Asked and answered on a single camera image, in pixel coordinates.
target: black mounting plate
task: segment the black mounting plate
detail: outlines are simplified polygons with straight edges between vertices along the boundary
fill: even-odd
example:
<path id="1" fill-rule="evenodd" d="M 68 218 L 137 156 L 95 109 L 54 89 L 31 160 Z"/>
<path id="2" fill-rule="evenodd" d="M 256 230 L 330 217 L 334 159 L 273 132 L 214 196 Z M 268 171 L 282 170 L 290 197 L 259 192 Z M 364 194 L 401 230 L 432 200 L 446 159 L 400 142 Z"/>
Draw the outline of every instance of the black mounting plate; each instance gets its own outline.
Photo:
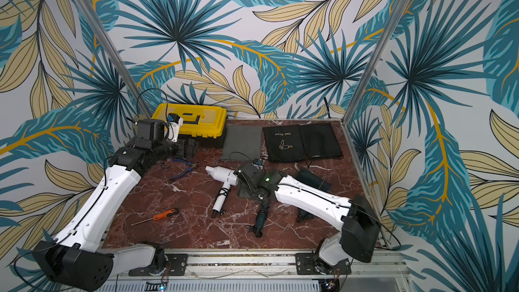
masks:
<path id="1" fill-rule="evenodd" d="M 318 275 L 322 274 L 316 272 L 314 269 L 314 253 L 297 253 L 295 254 L 295 264 L 297 268 L 297 275 Z M 341 260 L 333 268 L 339 269 L 341 275 L 351 274 L 351 265 L 347 259 Z"/>
<path id="2" fill-rule="evenodd" d="M 171 263 L 168 276 L 184 276 L 187 264 L 187 254 L 166 254 Z M 156 276 L 151 274 L 150 268 L 142 267 L 130 270 L 128 276 Z"/>

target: black electric cable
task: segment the black electric cable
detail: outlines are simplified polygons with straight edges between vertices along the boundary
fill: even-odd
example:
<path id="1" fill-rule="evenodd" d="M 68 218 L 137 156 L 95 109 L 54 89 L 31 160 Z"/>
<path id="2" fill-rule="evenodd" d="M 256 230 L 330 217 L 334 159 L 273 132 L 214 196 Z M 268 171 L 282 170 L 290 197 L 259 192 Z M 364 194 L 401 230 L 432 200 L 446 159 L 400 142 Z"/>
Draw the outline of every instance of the black electric cable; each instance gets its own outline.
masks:
<path id="1" fill-rule="evenodd" d="M 106 157 L 106 158 L 104 159 L 104 162 L 103 162 L 103 167 L 104 167 L 104 185 L 105 185 L 105 186 L 107 185 L 107 168 L 105 167 L 105 165 L 106 165 L 106 163 L 107 163 L 108 158 L 111 158 L 111 157 L 113 157 L 113 155 L 109 155 L 108 157 Z M 81 218 L 81 220 L 78 221 L 78 223 L 75 225 L 74 230 L 77 229 L 77 227 L 79 226 L 79 224 L 81 223 L 81 221 L 83 221 L 83 219 L 87 216 L 87 214 L 92 210 L 92 208 L 93 208 L 94 205 L 97 203 L 97 201 L 99 200 L 99 198 L 101 197 L 101 195 L 103 195 L 103 192 L 104 192 L 104 189 L 100 192 L 99 196 L 95 199 L 94 203 L 92 204 L 92 206 L 90 206 L 90 208 L 89 208 L 88 211 L 85 213 L 85 215 L 83 215 L 83 217 Z M 63 238 L 60 242 L 55 243 L 55 244 L 53 244 L 52 246 L 50 246 L 50 247 L 48 247 L 48 248 L 44 248 L 44 249 L 42 249 L 42 250 L 38 250 L 38 253 L 39 253 L 40 251 L 49 250 L 49 249 L 51 249 L 51 248 L 54 248 L 56 245 L 59 245 L 59 244 L 61 244 L 62 242 L 64 242 L 65 239 L 67 239 L 67 238 L 70 237 L 71 235 L 72 235 L 72 234 L 69 233 L 69 234 L 68 234 L 65 238 Z M 33 253 L 35 253 L 35 250 L 32 250 L 32 251 L 30 251 L 30 252 L 28 252 L 28 253 L 23 254 L 22 257 L 25 257 L 25 256 L 27 256 L 27 255 L 29 255 L 29 254 L 33 254 Z M 32 284 L 29 283 L 26 279 L 23 278 L 23 276 L 20 274 L 20 272 L 18 272 L 18 269 L 16 268 L 16 262 L 17 262 L 20 258 L 22 258 L 22 257 L 19 257 L 19 258 L 15 259 L 15 262 L 12 264 L 12 268 L 15 270 L 16 275 L 18 275 L 18 277 L 21 278 L 21 280 L 22 280 L 25 284 L 27 284 L 28 286 L 30 286 L 31 288 L 36 289 L 36 290 L 38 290 L 38 291 L 42 291 L 42 292 L 60 292 L 60 291 L 68 291 L 68 290 L 70 290 L 70 289 L 74 289 L 74 287 L 69 287 L 69 288 L 66 288 L 66 289 L 60 289 L 60 290 L 44 290 L 44 289 L 40 289 L 39 287 L 36 287 L 36 286 L 32 285 Z"/>
<path id="2" fill-rule="evenodd" d="M 354 263 L 354 258 L 351 259 L 351 262 L 350 262 L 350 268 L 349 268 L 349 270 L 346 272 L 346 276 L 344 276 L 344 280 L 342 281 L 342 284 L 341 284 L 341 286 L 340 286 L 339 292 L 341 292 L 341 291 L 342 291 L 342 288 L 344 287 L 344 282 L 346 282 L 346 279 L 348 278 L 348 272 L 351 271 L 351 264 L 353 264 L 353 263 Z"/>

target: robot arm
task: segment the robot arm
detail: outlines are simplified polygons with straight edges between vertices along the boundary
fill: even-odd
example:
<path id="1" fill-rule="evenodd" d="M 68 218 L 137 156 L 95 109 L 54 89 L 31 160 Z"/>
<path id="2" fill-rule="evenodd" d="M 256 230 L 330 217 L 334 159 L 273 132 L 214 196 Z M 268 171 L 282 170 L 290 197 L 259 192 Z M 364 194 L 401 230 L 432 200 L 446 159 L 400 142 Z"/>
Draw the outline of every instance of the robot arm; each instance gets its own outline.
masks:
<path id="1" fill-rule="evenodd" d="M 111 275 L 152 263 L 156 249 L 151 245 L 98 248 L 115 212 L 151 166 L 168 157 L 192 157 L 196 143 L 178 140 L 181 125 L 176 114 L 168 115 L 168 123 L 152 119 L 137 123 L 137 135 L 111 157 L 105 176 L 75 217 L 54 241 L 36 245 L 34 259 L 51 281 L 94 291 Z"/>

